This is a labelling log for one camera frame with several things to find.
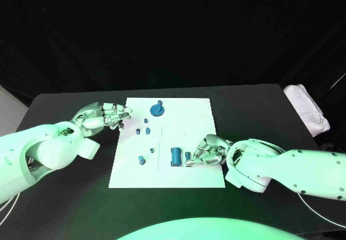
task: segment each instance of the white cloth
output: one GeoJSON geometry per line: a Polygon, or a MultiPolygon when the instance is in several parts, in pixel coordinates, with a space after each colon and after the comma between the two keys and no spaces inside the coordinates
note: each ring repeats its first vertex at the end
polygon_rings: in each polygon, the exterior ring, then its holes
{"type": "Polygon", "coordinates": [[[324,116],[324,111],[319,108],[316,101],[309,95],[306,87],[302,84],[289,85],[283,91],[312,136],[315,137],[325,133],[331,129],[331,123],[324,116]]]}

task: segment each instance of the white paper sheet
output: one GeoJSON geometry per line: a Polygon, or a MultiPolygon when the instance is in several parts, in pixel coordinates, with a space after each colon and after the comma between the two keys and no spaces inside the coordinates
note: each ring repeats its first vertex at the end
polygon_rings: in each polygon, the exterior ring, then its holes
{"type": "Polygon", "coordinates": [[[210,98],[130,97],[126,106],[133,113],[132,119],[123,121],[109,187],[226,188],[221,165],[185,165],[187,152],[192,157],[203,139],[217,134],[210,98]],[[154,116],[151,108],[159,100],[165,114],[154,116]],[[172,166],[172,148],[182,149],[182,166],[172,166]],[[139,156],[146,159],[145,165],[141,165],[139,156]]]}

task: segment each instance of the cable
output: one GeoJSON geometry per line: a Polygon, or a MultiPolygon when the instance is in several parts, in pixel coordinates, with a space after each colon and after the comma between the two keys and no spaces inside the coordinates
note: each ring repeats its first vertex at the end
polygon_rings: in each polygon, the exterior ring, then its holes
{"type": "Polygon", "coordinates": [[[311,208],[311,210],[312,210],[327,221],[329,221],[329,222],[331,222],[332,224],[335,224],[337,226],[339,226],[339,227],[342,227],[342,228],[346,228],[346,226],[344,226],[344,225],[338,224],[337,222],[331,221],[329,219],[327,219],[327,218],[314,210],[314,208],[309,206],[309,204],[306,203],[302,195],[301,195],[301,194],[298,194],[298,195],[299,195],[303,203],[306,204],[306,206],[311,208]]]}
{"type": "Polygon", "coordinates": [[[8,201],[8,203],[2,206],[0,208],[0,212],[4,211],[4,209],[6,208],[6,206],[9,205],[11,201],[14,200],[15,197],[12,197],[12,199],[8,201]]]}
{"type": "Polygon", "coordinates": [[[15,203],[14,203],[14,205],[12,205],[12,207],[11,207],[11,210],[9,210],[9,212],[8,212],[8,214],[6,214],[5,218],[4,218],[4,220],[2,220],[2,222],[0,222],[0,226],[2,226],[4,222],[6,221],[6,218],[9,217],[9,215],[11,215],[11,213],[12,213],[12,210],[14,210],[14,207],[15,207],[17,202],[18,202],[18,200],[19,200],[19,197],[21,197],[21,193],[19,193],[18,196],[17,196],[15,203]]]}

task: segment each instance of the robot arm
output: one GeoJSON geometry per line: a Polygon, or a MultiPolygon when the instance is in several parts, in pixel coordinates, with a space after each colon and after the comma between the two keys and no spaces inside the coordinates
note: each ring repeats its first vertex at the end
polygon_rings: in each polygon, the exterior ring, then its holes
{"type": "Polygon", "coordinates": [[[123,131],[133,110],[113,103],[86,106],[71,121],[41,125],[0,137],[0,204],[44,176],[67,167],[77,156],[93,159],[100,144],[87,137],[104,127],[123,131]]]}
{"type": "Polygon", "coordinates": [[[286,152],[266,141],[250,139],[233,143],[211,134],[198,145],[197,152],[187,164],[211,165],[211,159],[215,164],[227,162],[226,179],[239,188],[244,186],[252,191],[263,193],[272,179],[276,179],[296,193],[346,200],[345,153],[312,150],[286,152]],[[213,149],[217,149],[213,153],[208,152],[211,145],[213,149]]]}

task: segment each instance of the black table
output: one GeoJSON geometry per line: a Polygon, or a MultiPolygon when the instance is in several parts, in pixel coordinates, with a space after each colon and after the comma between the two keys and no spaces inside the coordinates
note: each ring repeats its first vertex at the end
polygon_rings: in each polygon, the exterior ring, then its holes
{"type": "MultiPolygon", "coordinates": [[[[210,98],[221,137],[233,141],[256,138],[286,150],[319,149],[276,84],[42,94],[31,105],[19,131],[70,121],[93,102],[125,105],[128,97],[210,98]]],[[[275,180],[265,193],[237,188],[230,182],[226,188],[109,188],[119,130],[106,129],[92,139],[102,144],[94,159],[79,156],[67,168],[45,176],[21,194],[0,227],[2,239],[112,240],[158,223],[197,217],[243,219],[295,234],[341,230],[275,180]]],[[[305,199],[341,223],[345,202],[314,196],[305,199]]]]}

